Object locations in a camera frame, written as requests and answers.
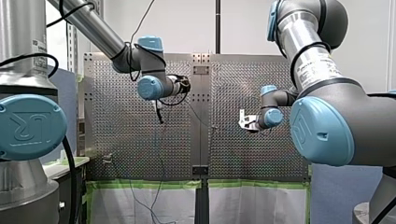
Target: blue joint cap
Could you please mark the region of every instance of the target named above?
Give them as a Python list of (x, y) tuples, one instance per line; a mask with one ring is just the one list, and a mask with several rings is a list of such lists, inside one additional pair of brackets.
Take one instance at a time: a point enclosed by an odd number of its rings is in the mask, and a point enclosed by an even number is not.
[(154, 35), (145, 35), (137, 40), (137, 44), (145, 49), (163, 52), (163, 42), (161, 39)]
[(277, 91), (277, 87), (274, 85), (263, 86), (261, 90), (261, 95), (265, 95), (270, 91)]
[(268, 17), (268, 31), (267, 31), (267, 40), (274, 42), (276, 40), (276, 6), (279, 1), (275, 1), (271, 5), (270, 15)]
[(66, 135), (67, 120), (51, 99), (33, 94), (0, 100), (0, 159), (29, 161), (47, 155)]
[(158, 100), (163, 97), (163, 84), (153, 76), (144, 76), (137, 83), (137, 93), (145, 100)]
[(264, 123), (268, 128), (273, 128), (282, 123), (283, 114), (279, 109), (270, 109), (264, 115)]
[(352, 132), (343, 116), (326, 101), (306, 96), (290, 113), (291, 137), (309, 161), (332, 166), (348, 165), (355, 153)]

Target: label sticker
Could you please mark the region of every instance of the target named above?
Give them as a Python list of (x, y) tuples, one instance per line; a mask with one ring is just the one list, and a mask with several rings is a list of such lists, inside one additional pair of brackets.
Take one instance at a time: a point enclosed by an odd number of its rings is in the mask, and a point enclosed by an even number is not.
[[(45, 43), (33, 40), (32, 41), (33, 53), (47, 53), (47, 46)], [(46, 57), (34, 57), (33, 68), (41, 75), (47, 75), (47, 58)]]
[(320, 54), (316, 59), (303, 63), (296, 73), (303, 89), (323, 80), (342, 77), (329, 54)]

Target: silver cylinder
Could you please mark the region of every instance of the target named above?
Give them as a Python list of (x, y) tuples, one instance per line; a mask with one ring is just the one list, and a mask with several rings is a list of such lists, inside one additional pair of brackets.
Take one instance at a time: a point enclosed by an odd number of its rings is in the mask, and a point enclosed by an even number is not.
[[(321, 41), (317, 29), (317, 18), (306, 11), (291, 13), (279, 23), (280, 43), (290, 64), (302, 48)], [(313, 47), (304, 51), (297, 59), (293, 72), (298, 91), (323, 80), (342, 77), (324, 47)]]
[[(375, 190), (373, 198), (371, 199), (369, 206), (369, 218), (370, 223), (379, 215), (379, 213), (393, 200), (396, 195), (396, 179), (388, 175), (382, 175), (382, 179), (379, 182), (378, 187)], [(390, 210), (390, 212), (382, 219), (381, 224), (394, 224), (396, 223), (396, 208)]]
[(0, 162), (0, 205), (30, 198), (48, 185), (40, 160)]
[[(59, 0), (49, 0), (49, 2), (59, 8)], [(84, 0), (64, 1), (64, 14), (85, 3)], [(75, 25), (109, 59), (113, 59), (125, 47), (124, 41), (94, 10), (91, 10), (90, 6), (79, 9), (67, 20)]]
[(0, 205), (0, 220), (2, 224), (58, 224), (58, 183), (50, 181), (33, 197)]
[[(47, 52), (45, 0), (0, 0), (0, 62)], [(0, 86), (56, 89), (47, 78), (47, 58), (35, 57), (0, 68)]]

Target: ur logo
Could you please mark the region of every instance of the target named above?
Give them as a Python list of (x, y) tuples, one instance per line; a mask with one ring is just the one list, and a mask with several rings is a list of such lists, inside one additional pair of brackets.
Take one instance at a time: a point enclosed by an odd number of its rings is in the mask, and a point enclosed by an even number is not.
[(310, 134), (308, 125), (305, 121), (304, 116), (301, 113), (296, 116), (291, 129), (293, 135), (300, 144), (303, 144), (306, 140), (307, 135)]
[(14, 147), (41, 144), (50, 140), (50, 113), (12, 113)]

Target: perforated metal panel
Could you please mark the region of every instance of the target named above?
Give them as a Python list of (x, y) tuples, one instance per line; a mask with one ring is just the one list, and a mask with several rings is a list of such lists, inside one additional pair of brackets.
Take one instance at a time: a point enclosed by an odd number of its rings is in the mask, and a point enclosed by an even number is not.
[[(152, 104), (138, 97), (129, 75), (115, 73), (101, 53), (86, 55), (89, 179), (158, 180), (163, 167), (165, 180), (191, 179), (193, 165), (208, 164), (209, 178), (307, 181), (307, 162), (290, 139), (289, 109), (282, 108), (286, 121), (265, 136), (238, 126), (240, 108), (258, 113), (262, 85), (291, 86), (286, 62), (276, 56), (206, 54), (203, 64), (203, 55), (165, 55), (167, 72), (190, 76), (192, 86), (187, 98), (191, 106), (163, 111), (167, 126), (159, 124)], [(103, 163), (110, 153), (112, 162)]]
[[(191, 74), (190, 55), (166, 59), (167, 73)], [(139, 98), (128, 74), (114, 72), (102, 53), (87, 54), (85, 60), (88, 178), (162, 179), (163, 167), (166, 180), (191, 178), (188, 106), (165, 108), (160, 125), (152, 102)], [(171, 97), (171, 102), (179, 100)], [(103, 163), (110, 153), (112, 162)]]
[(247, 133), (238, 126), (239, 109), (258, 114), (260, 89), (291, 86), (289, 66), (281, 57), (213, 55), (210, 132), (210, 178), (306, 181), (307, 162), (290, 137), (289, 108), (285, 122), (271, 132)]

